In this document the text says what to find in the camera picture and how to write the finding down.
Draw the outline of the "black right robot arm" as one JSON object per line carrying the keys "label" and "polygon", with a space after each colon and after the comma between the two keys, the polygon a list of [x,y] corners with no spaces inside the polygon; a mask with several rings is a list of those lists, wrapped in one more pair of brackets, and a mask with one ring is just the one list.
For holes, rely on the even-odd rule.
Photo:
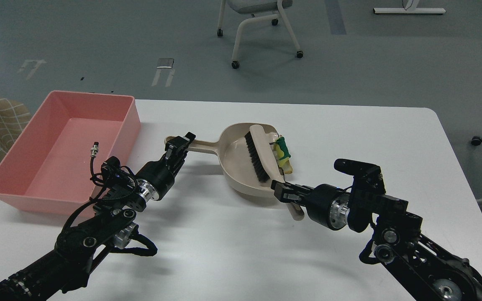
{"label": "black right robot arm", "polygon": [[333,231],[348,227],[361,233],[371,227],[360,261],[383,265],[415,300],[482,301],[481,274],[468,259],[422,234],[422,217],[407,211],[406,200],[386,194],[380,166],[340,158],[333,167],[353,177],[349,191],[274,180],[274,196],[305,208],[312,221]]}

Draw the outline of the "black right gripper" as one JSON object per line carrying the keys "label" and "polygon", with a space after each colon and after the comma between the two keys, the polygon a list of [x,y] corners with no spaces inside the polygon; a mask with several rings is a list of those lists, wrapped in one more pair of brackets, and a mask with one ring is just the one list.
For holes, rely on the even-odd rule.
{"label": "black right gripper", "polygon": [[[348,192],[329,184],[321,184],[314,189],[309,186],[273,180],[270,188],[279,201],[300,201],[312,221],[333,231],[347,225]],[[303,212],[303,207],[295,202],[285,202],[289,210]]]}

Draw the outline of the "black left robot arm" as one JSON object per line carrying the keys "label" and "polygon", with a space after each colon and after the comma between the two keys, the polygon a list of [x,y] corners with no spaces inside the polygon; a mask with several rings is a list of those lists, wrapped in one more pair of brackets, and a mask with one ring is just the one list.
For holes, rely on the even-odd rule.
{"label": "black left robot arm", "polygon": [[169,139],[163,156],[137,173],[115,156],[102,163],[99,173],[91,171],[100,192],[69,216],[52,251],[0,281],[0,301],[46,301],[59,291],[84,288],[111,253],[155,256],[157,246],[140,234],[136,214],[172,188],[195,137],[188,132]]}

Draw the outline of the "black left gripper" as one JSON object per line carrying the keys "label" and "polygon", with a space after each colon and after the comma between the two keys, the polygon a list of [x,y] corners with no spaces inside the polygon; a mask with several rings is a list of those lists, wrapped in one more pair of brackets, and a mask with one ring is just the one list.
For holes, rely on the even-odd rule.
{"label": "black left gripper", "polygon": [[195,138],[196,135],[192,132],[187,132],[184,136],[166,137],[166,152],[163,156],[157,161],[147,162],[138,171],[138,194],[144,202],[162,200],[172,188]]}

